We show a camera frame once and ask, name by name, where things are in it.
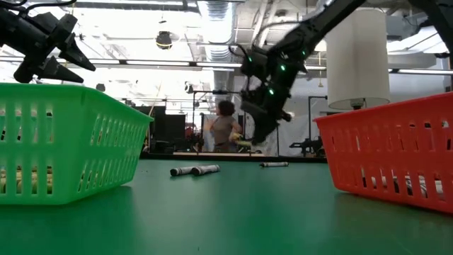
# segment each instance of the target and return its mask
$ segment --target wall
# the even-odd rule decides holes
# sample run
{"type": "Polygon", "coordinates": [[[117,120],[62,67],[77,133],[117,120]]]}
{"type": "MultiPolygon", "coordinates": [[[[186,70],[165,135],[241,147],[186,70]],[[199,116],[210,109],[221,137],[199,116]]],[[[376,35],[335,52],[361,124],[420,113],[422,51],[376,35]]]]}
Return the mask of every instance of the wall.
{"type": "MultiPolygon", "coordinates": [[[[442,65],[438,62],[431,69],[442,69],[442,65]]],[[[308,96],[327,95],[327,79],[321,80],[323,87],[319,87],[319,82],[319,79],[312,79],[311,81],[298,79],[295,81],[292,87],[292,98],[285,105],[285,110],[293,112],[295,118],[290,123],[282,122],[280,126],[280,155],[298,154],[299,151],[288,149],[288,146],[296,141],[301,142],[309,136],[308,96]]],[[[243,83],[243,77],[235,77],[236,91],[242,88],[243,83]]],[[[413,98],[443,93],[445,91],[444,85],[444,76],[390,74],[391,102],[406,101],[413,98]]],[[[312,118],[324,115],[325,112],[339,112],[339,110],[330,109],[327,101],[324,99],[312,99],[311,102],[312,118]]],[[[311,129],[312,138],[319,135],[316,123],[311,124],[311,129]]]]}

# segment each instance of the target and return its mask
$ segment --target green table surface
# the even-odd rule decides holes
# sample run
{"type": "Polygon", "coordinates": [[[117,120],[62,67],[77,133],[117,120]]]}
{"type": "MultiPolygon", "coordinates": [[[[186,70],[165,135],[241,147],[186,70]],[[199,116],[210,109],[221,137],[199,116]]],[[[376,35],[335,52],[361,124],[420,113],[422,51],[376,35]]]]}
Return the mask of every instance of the green table surface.
{"type": "Polygon", "coordinates": [[[1,206],[2,254],[453,254],[453,216],[337,191],[326,164],[141,161],[63,206],[1,206]],[[171,178],[178,166],[218,164],[171,178]]]}

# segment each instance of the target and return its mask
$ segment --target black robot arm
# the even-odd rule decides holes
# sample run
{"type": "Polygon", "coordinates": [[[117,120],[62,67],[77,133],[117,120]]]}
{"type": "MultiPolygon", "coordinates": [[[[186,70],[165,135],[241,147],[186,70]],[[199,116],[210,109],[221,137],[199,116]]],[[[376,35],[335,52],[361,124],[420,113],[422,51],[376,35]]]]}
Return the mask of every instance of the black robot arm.
{"type": "MultiPolygon", "coordinates": [[[[409,0],[424,10],[450,52],[453,52],[453,0],[427,1],[409,0]]],[[[365,0],[336,0],[324,6],[324,10],[288,32],[286,36],[268,51],[253,45],[244,57],[241,72],[248,77],[255,76],[261,85],[254,90],[248,86],[242,91],[241,108],[255,120],[253,144],[264,142],[278,126],[277,121],[290,121],[283,111],[286,100],[298,72],[307,72],[305,60],[313,53],[319,42],[347,18],[365,0]]]]}
{"type": "Polygon", "coordinates": [[[51,13],[30,17],[30,9],[0,1],[0,47],[8,45],[25,55],[14,73],[14,79],[28,83],[36,74],[39,79],[84,82],[80,76],[58,63],[55,57],[47,58],[57,47],[61,51],[59,57],[85,69],[96,70],[75,42],[72,30],[77,19],[65,14],[58,20],[51,13]]]}

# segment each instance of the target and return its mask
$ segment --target white cylinder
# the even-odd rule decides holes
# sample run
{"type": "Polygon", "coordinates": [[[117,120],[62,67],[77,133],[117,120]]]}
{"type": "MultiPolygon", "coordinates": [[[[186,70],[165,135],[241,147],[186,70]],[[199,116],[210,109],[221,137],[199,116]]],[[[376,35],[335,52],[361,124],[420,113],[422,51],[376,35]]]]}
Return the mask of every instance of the white cylinder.
{"type": "Polygon", "coordinates": [[[378,10],[355,11],[326,36],[328,105],[349,110],[390,102],[386,17],[378,10]]]}

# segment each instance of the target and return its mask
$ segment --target ceiling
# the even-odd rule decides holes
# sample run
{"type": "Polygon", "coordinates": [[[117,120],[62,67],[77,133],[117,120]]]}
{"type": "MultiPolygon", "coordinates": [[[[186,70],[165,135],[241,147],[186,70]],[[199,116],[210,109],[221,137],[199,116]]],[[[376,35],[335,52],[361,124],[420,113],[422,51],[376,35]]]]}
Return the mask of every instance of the ceiling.
{"type": "MultiPolygon", "coordinates": [[[[55,0],[29,2],[35,4],[53,1],[55,0]]],[[[317,0],[238,1],[235,3],[233,41],[245,46],[251,44],[253,36],[266,23],[300,21],[316,8],[317,3],[317,0]]],[[[206,61],[206,47],[209,47],[207,46],[209,43],[204,40],[205,29],[197,12],[197,3],[186,1],[186,4],[185,11],[181,11],[182,1],[78,0],[73,6],[36,8],[30,14],[34,16],[51,12],[57,18],[61,18],[65,13],[72,13],[79,20],[74,29],[78,35],[77,44],[91,59],[206,61]],[[172,33],[173,46],[170,50],[161,50],[156,46],[156,36],[163,30],[172,33]]],[[[418,12],[411,9],[406,1],[370,0],[364,7],[391,11],[389,14],[400,19],[403,14],[418,12]]],[[[274,27],[264,32],[264,38],[259,40],[259,43],[272,45],[290,28],[288,25],[274,27]]],[[[20,57],[21,54],[4,46],[0,56],[20,57]]],[[[314,55],[308,60],[308,64],[325,65],[325,63],[323,53],[314,55]]],[[[4,82],[12,82],[11,77],[16,67],[15,64],[0,62],[1,79],[4,82]]],[[[199,90],[212,89],[214,83],[212,70],[194,72],[100,68],[94,73],[82,69],[73,71],[85,79],[86,86],[105,84],[106,93],[116,98],[192,99],[192,95],[184,91],[186,82],[194,84],[195,89],[199,90]]],[[[146,99],[142,101],[147,104],[152,102],[146,99]]]]}

